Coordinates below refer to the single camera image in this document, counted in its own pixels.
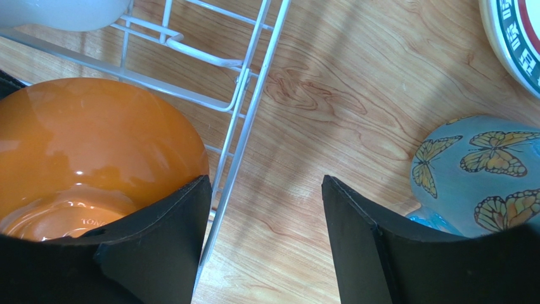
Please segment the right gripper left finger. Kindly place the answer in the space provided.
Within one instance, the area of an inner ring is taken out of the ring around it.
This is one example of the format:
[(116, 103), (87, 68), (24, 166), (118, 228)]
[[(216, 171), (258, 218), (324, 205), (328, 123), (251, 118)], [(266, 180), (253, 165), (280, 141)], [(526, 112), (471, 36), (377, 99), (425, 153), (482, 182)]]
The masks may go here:
[(1, 302), (190, 303), (211, 197), (202, 175), (80, 237), (1, 236)]

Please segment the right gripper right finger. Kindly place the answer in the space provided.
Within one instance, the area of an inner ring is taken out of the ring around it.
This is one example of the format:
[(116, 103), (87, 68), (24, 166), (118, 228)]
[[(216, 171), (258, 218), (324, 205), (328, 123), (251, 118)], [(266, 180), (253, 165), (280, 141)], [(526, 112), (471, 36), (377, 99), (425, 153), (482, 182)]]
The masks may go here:
[(467, 238), (413, 222), (326, 175), (342, 303), (538, 303), (539, 227)]

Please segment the orange bowl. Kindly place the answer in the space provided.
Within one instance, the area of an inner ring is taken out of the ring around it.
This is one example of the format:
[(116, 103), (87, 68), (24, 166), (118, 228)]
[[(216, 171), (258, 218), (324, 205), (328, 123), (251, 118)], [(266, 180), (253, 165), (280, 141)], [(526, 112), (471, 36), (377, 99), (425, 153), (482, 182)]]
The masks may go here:
[(57, 79), (1, 100), (4, 235), (76, 238), (208, 173), (194, 126), (136, 86)]

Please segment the blue butterfly mug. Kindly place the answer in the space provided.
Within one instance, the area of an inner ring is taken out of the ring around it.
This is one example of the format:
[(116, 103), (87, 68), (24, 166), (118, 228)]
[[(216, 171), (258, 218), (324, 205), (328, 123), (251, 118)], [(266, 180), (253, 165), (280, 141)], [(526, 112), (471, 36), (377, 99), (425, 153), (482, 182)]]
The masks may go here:
[(476, 238), (539, 223), (539, 129), (487, 115), (441, 125), (416, 149), (410, 171), (420, 207), (408, 218)]

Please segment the beige plate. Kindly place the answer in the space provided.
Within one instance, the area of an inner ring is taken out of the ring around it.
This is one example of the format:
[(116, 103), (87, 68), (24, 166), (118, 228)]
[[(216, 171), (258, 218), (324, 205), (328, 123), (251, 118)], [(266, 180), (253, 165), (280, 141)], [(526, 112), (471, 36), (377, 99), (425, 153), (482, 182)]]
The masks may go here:
[(479, 0), (486, 36), (506, 71), (539, 98), (539, 1)]

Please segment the white flower-shaped bowl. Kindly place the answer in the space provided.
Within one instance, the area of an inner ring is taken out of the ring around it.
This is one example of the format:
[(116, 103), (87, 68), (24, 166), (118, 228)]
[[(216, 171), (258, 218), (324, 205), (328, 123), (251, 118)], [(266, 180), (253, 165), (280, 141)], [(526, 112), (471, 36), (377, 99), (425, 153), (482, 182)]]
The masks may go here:
[(130, 0), (2, 0), (1, 28), (42, 25), (72, 32), (98, 30), (115, 23)]

